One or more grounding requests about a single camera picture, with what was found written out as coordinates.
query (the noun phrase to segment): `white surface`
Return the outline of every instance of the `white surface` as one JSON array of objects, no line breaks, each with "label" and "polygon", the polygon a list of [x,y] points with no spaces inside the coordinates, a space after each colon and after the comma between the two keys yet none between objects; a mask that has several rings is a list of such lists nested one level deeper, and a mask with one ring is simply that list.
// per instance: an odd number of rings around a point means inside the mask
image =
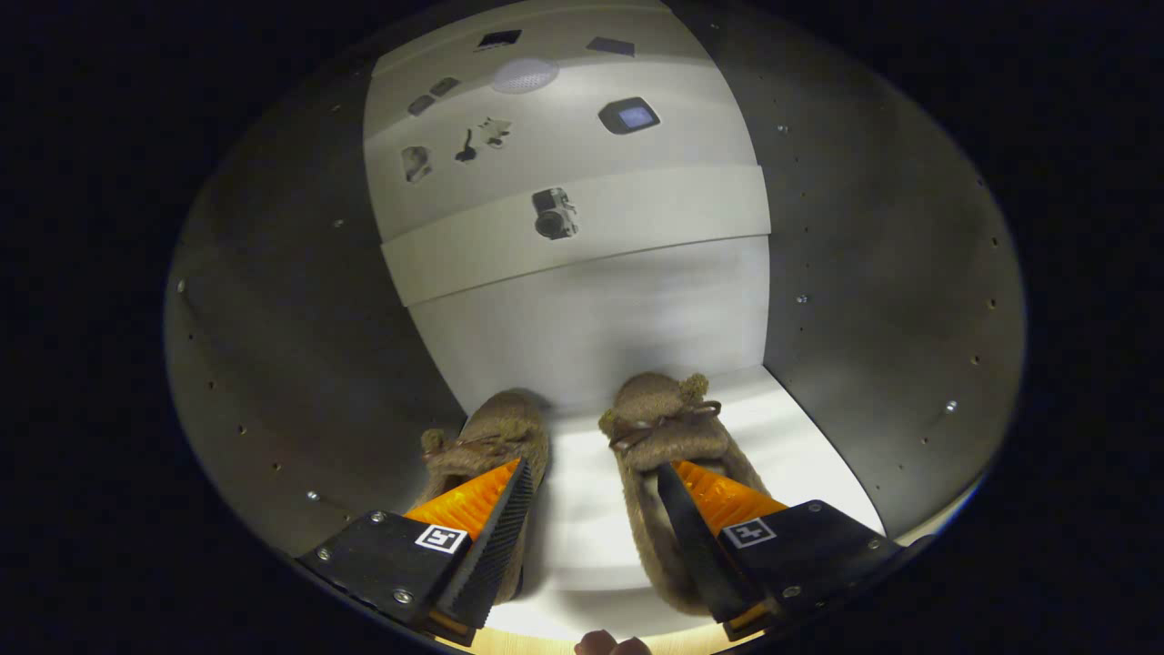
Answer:
[{"label": "white surface", "polygon": [[[857,478],[764,368],[711,378],[708,398],[723,403],[721,421],[776,500],[824,500],[885,534]],[[672,610],[643,572],[597,428],[603,410],[547,415],[552,460],[528,518],[525,592],[494,607],[489,627],[549,639],[605,628],[625,639],[712,622]]]},{"label": "white surface", "polygon": [[637,170],[567,186],[579,226],[567,238],[552,241],[534,229],[531,195],[540,188],[533,187],[384,243],[400,300],[412,306],[569,263],[772,230],[755,165]]},{"label": "white surface", "polygon": [[609,403],[644,371],[759,364],[768,284],[768,238],[750,236],[575,263],[409,311],[467,413],[514,387],[565,412]]},{"label": "white surface", "polygon": [[[503,29],[523,34],[513,45],[474,51],[485,33]],[[595,36],[632,42],[637,56],[588,50]],[[553,60],[561,71],[531,93],[495,91],[497,70],[524,57]],[[409,115],[409,104],[443,77],[461,84],[421,115]],[[606,130],[598,112],[637,95],[661,124],[622,136]],[[477,137],[487,116],[512,121],[504,148]],[[477,158],[454,161],[469,128]],[[409,145],[432,151],[433,172],[414,185],[400,162]],[[517,215],[532,226],[530,193],[553,186],[577,201],[584,234],[596,214],[576,195],[575,181],[659,168],[754,166],[755,152],[719,70],[661,3],[538,1],[478,14],[384,55],[364,107],[364,161],[381,238],[389,242],[517,194],[525,195]]]}]

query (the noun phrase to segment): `camera sticker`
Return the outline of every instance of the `camera sticker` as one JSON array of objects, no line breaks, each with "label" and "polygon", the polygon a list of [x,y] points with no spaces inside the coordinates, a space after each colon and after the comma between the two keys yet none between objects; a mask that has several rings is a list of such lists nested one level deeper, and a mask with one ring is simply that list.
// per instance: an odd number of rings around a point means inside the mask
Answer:
[{"label": "camera sticker", "polygon": [[533,194],[533,211],[537,215],[533,220],[533,228],[538,234],[556,241],[558,238],[569,238],[579,233],[579,226],[574,222],[577,208],[570,204],[569,195],[561,187],[546,188]]},{"label": "camera sticker", "polygon": [[433,171],[432,157],[428,156],[428,148],[424,145],[410,145],[400,150],[400,161],[404,163],[404,180],[416,184]]}]

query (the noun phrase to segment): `slipper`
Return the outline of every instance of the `slipper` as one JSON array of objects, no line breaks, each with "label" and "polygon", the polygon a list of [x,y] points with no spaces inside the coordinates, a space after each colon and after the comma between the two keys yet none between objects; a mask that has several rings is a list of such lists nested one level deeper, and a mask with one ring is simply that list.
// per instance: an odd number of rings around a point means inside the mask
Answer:
[{"label": "slipper", "polygon": [[717,419],[721,405],[703,400],[707,392],[708,379],[700,373],[683,383],[643,373],[623,385],[615,406],[598,420],[618,462],[626,515],[643,569],[659,596],[688,614],[710,612],[683,564],[670,518],[659,498],[655,469],[686,460],[768,494],[755,469]]},{"label": "slipper", "polygon": [[[541,425],[541,414],[533,403],[514,392],[502,392],[487,400],[455,442],[446,440],[443,430],[426,430],[420,436],[420,447],[428,483],[413,503],[413,510],[519,457],[528,462],[537,492],[549,462],[549,440]],[[525,526],[521,526],[495,604],[517,593],[524,554]]]}]

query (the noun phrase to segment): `black sticker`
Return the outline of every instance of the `black sticker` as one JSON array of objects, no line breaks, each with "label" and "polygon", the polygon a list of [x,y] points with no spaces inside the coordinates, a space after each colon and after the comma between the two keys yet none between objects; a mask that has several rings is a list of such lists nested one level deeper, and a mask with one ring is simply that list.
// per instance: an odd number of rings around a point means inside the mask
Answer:
[{"label": "black sticker", "polygon": [[618,41],[617,38],[606,38],[605,36],[595,36],[594,41],[585,47],[587,50],[597,50],[598,52],[612,52],[615,55],[626,55],[627,57],[634,56],[634,44],[629,41]]},{"label": "black sticker", "polygon": [[455,155],[455,159],[459,162],[471,162],[477,158],[477,150],[469,142],[473,141],[473,129],[466,129],[468,134],[464,136],[464,149]]},{"label": "black sticker", "polygon": [[510,29],[506,31],[490,31],[477,44],[477,50],[484,50],[487,48],[498,48],[501,45],[512,45],[517,43],[518,37],[521,36],[520,29]]},{"label": "black sticker", "polygon": [[413,100],[411,105],[409,105],[409,113],[414,116],[418,116],[421,113],[424,113],[425,109],[433,106],[433,102],[435,101],[436,100],[433,100],[432,95],[421,95],[416,100]]},{"label": "black sticker", "polygon": [[446,93],[452,91],[453,87],[456,86],[457,84],[461,84],[460,79],[456,79],[455,77],[446,77],[445,79],[434,84],[433,87],[428,90],[428,92],[432,93],[433,95],[436,95],[438,98],[441,98]]}]

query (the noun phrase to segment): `sticker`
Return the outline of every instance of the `sticker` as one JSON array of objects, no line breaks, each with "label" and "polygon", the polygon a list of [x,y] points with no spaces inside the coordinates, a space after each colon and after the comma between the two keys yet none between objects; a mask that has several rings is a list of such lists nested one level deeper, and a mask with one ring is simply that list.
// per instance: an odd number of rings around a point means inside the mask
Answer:
[{"label": "sticker", "polygon": [[400,161],[404,163],[404,180],[409,184],[420,181],[433,171],[428,148],[424,145],[410,145],[400,150]]},{"label": "sticker", "polygon": [[579,233],[579,226],[574,222],[577,208],[570,204],[570,198],[563,188],[555,186],[538,191],[531,199],[533,200],[533,211],[537,214],[533,228],[538,230],[538,234],[551,241],[556,241],[558,238],[569,238]]},{"label": "sticker", "polygon": [[417,546],[452,555],[467,536],[469,536],[469,533],[457,531],[456,528],[428,526],[417,540]]},{"label": "sticker", "polygon": [[477,149],[470,145],[473,141],[473,129],[466,129],[468,134],[464,136],[464,149],[457,152],[453,158],[459,162],[469,163],[477,158]]},{"label": "sticker", "polygon": [[477,127],[481,129],[481,137],[485,140],[485,143],[491,148],[501,150],[505,147],[504,137],[510,135],[509,128],[511,124],[513,124],[512,121],[485,116],[485,122]]},{"label": "sticker", "polygon": [[634,56],[634,44],[627,41],[619,41],[617,38],[606,38],[605,36],[595,36],[594,41],[585,47],[587,50],[596,50],[598,52],[611,52],[615,55],[626,55],[627,57]]},{"label": "sticker", "polygon": [[724,532],[728,533],[728,539],[736,544],[736,548],[747,548],[766,542],[769,539],[776,539],[776,533],[772,532],[772,528],[760,519],[752,519],[751,521],[728,526],[724,528]]},{"label": "sticker", "polygon": [[432,93],[433,95],[436,95],[438,98],[441,98],[446,93],[452,91],[453,87],[456,86],[457,84],[461,84],[460,79],[456,79],[455,77],[446,77],[445,79],[434,84],[433,87],[428,90],[428,92]]},{"label": "sticker", "polygon": [[521,36],[520,29],[490,31],[481,40],[481,43],[477,44],[477,51],[480,52],[490,48],[499,48],[502,45],[512,45],[517,43],[519,36]]},{"label": "sticker", "polygon": [[409,113],[414,116],[418,116],[421,113],[424,113],[425,109],[433,106],[433,102],[435,101],[436,100],[433,100],[432,95],[421,95],[416,100],[413,100],[411,105],[409,105]]}]

